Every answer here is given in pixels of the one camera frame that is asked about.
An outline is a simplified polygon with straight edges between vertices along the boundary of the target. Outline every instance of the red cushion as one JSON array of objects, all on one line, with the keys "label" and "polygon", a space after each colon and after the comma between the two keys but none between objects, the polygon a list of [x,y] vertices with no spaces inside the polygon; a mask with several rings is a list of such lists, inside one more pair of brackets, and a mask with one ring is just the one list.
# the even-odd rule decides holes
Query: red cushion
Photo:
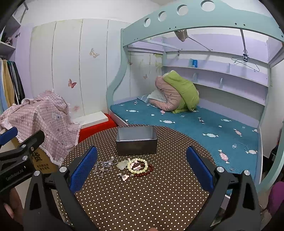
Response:
[{"label": "red cushion", "polygon": [[91,135],[99,131],[103,131],[105,129],[112,128],[112,127],[117,127],[116,123],[111,119],[110,115],[109,114],[105,114],[105,115],[108,117],[107,122],[99,123],[99,124],[86,127],[80,130],[78,143],[80,143],[84,139],[87,139],[88,137],[90,137]]}]

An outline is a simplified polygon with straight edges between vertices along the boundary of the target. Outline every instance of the person's hand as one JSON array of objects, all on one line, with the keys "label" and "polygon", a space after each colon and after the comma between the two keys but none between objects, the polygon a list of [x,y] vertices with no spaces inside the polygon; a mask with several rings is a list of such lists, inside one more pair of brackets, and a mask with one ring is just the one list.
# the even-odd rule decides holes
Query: person's hand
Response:
[{"label": "person's hand", "polygon": [[15,188],[10,190],[10,205],[4,203],[4,207],[12,219],[23,224],[24,209],[19,194]]}]

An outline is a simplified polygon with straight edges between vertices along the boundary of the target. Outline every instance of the blue bedsheet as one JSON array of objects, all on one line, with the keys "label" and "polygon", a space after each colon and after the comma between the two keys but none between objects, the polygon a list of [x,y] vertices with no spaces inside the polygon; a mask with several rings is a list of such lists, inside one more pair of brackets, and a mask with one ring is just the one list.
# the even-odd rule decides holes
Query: blue bedsheet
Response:
[{"label": "blue bedsheet", "polygon": [[138,99],[110,109],[128,124],[166,126],[188,135],[210,152],[217,166],[232,173],[249,170],[254,179],[258,134],[253,127],[201,107],[196,112],[162,114]]}]

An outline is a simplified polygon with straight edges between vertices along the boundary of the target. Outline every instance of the pink blanket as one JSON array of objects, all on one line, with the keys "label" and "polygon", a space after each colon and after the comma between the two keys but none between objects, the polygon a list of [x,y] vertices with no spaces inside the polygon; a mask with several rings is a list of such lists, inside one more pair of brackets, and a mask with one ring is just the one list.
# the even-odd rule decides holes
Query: pink blanket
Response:
[{"label": "pink blanket", "polygon": [[81,129],[81,125],[71,121],[68,104],[52,90],[34,99],[25,98],[21,105],[9,107],[0,116],[0,125],[6,129],[16,127],[20,143],[42,130],[45,141],[40,148],[59,166],[78,144]]}]

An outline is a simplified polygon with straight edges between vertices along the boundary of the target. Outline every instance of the brown tablecloth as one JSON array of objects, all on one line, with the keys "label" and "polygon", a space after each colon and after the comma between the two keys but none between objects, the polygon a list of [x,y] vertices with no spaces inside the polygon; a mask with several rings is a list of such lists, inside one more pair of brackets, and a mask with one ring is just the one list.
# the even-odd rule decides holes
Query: brown tablecloth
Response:
[{"label": "brown tablecloth", "polygon": [[[90,145],[98,149],[98,160],[114,156],[118,161],[143,158],[154,166],[154,171],[143,177],[129,177],[125,182],[117,174],[130,175],[116,166],[103,177],[93,170],[83,188],[75,194],[83,209],[99,230],[139,231],[151,227],[158,230],[184,230],[195,218],[209,194],[193,174],[185,156],[192,145],[214,163],[210,153],[188,136],[168,127],[155,126],[158,136],[157,154],[118,156],[116,153],[117,127],[87,138],[66,157],[63,165],[82,155]],[[69,218],[59,199],[59,207],[67,222]]]}]

